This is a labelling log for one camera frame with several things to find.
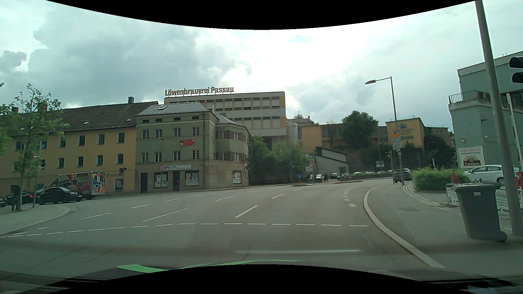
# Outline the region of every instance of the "traffic light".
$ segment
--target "traffic light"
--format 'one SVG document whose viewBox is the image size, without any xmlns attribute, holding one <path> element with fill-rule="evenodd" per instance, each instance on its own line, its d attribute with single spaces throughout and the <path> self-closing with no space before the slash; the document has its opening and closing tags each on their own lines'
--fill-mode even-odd
<svg viewBox="0 0 523 294">
<path fill-rule="evenodd" d="M 510 61 L 508 62 L 508 65 L 510 67 L 514 67 L 517 69 L 523 69 L 523 56 L 520 57 L 512 57 Z M 513 83 L 519 83 L 523 84 L 523 72 L 518 72 L 512 75 L 512 82 Z"/>
</svg>

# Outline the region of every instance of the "löwenbrauerei passau sign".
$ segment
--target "löwenbrauerei passau sign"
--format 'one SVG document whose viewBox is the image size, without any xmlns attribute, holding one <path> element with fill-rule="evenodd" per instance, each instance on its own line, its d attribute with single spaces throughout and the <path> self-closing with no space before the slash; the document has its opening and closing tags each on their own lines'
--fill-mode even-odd
<svg viewBox="0 0 523 294">
<path fill-rule="evenodd" d="M 230 88 L 215 88 L 207 87 L 206 89 L 183 89 L 183 90 L 165 90 L 165 96 L 178 96 L 178 95 L 191 95 L 191 94 L 217 94 L 217 93 L 232 93 L 234 92 L 234 87 Z"/>
</svg>

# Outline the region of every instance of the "trash bin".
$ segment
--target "trash bin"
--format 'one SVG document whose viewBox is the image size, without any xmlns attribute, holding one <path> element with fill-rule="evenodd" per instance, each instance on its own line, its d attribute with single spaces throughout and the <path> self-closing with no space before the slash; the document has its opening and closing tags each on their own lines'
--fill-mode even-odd
<svg viewBox="0 0 523 294">
<path fill-rule="evenodd" d="M 457 184 L 451 187 L 458 202 L 467 236 L 478 240 L 505 242 L 507 234 L 499 227 L 495 192 L 500 184 Z"/>
</svg>

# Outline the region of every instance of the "gray metal roof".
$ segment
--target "gray metal roof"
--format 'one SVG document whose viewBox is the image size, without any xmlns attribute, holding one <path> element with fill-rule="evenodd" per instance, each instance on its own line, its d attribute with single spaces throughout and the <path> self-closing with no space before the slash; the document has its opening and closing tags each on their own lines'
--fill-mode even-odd
<svg viewBox="0 0 523 294">
<path fill-rule="evenodd" d="M 161 104 L 153 105 L 145 109 L 144 111 L 137 114 L 137 116 L 146 115 L 166 115 L 166 114 L 182 114 L 188 112 L 200 112 L 210 111 L 203 106 L 200 102 L 189 102 L 189 103 L 174 103 L 174 104 Z"/>
</svg>

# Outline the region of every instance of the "red sign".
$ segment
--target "red sign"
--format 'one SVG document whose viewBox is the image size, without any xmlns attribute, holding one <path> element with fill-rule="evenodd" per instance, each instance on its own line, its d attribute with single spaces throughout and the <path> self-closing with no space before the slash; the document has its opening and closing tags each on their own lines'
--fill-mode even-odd
<svg viewBox="0 0 523 294">
<path fill-rule="evenodd" d="M 195 145 L 194 139 L 180 140 L 180 146 L 194 146 L 194 145 Z"/>
</svg>

